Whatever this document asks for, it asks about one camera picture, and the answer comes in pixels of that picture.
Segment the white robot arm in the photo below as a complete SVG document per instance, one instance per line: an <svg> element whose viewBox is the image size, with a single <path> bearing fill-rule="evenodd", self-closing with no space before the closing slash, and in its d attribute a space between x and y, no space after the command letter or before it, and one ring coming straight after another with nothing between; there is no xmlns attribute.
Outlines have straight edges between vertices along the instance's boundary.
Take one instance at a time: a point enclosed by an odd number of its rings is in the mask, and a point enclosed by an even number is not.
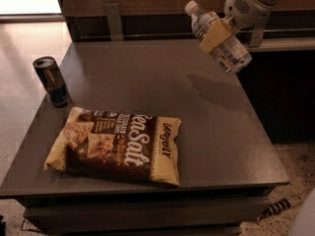
<svg viewBox="0 0 315 236"><path fill-rule="evenodd" d="M201 41L200 48L206 53L211 53L241 30L265 25L278 1L225 0L224 17L214 21Z"/></svg>

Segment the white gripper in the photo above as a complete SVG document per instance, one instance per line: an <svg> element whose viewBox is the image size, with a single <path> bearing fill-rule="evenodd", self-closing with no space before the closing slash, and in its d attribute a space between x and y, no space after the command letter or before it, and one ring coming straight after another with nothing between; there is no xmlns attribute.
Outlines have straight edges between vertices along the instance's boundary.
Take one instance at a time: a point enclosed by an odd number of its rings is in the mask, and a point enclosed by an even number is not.
<svg viewBox="0 0 315 236"><path fill-rule="evenodd" d="M227 19L214 20L199 47L206 53L213 52L239 30L258 25L272 8L267 0L225 0L224 13L233 23Z"/></svg>

